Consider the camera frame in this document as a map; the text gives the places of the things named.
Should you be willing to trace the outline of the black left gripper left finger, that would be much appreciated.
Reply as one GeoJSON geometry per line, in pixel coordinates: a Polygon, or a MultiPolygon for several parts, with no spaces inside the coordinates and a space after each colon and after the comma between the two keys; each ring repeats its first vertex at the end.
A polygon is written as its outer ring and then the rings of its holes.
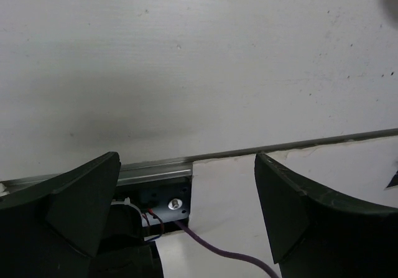
{"type": "Polygon", "coordinates": [[[1,197],[1,277],[87,277],[120,168],[108,152],[1,197]]]}

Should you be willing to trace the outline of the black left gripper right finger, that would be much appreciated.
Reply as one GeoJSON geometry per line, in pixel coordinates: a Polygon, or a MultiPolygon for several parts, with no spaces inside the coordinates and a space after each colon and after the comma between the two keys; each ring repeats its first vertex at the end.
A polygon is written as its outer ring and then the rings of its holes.
{"type": "Polygon", "coordinates": [[[397,209],[337,192],[266,154],[254,176],[283,277],[396,277],[397,209]]]}

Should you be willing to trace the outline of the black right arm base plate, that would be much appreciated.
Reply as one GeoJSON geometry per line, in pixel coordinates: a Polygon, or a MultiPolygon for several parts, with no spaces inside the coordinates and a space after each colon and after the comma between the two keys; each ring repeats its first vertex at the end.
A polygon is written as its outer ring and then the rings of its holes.
{"type": "Polygon", "coordinates": [[[391,178],[391,181],[388,183],[386,189],[393,188],[393,187],[396,187],[396,186],[398,186],[398,170],[396,171],[396,173],[391,178]]]}

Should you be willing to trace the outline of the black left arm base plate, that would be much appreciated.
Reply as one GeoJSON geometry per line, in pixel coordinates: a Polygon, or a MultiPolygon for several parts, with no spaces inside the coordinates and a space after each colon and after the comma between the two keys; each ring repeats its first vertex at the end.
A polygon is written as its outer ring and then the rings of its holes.
{"type": "Polygon", "coordinates": [[[114,194],[114,201],[140,213],[141,231],[144,239],[149,241],[178,231],[176,221],[188,225],[191,199],[191,176],[129,183],[117,187],[114,194]]]}

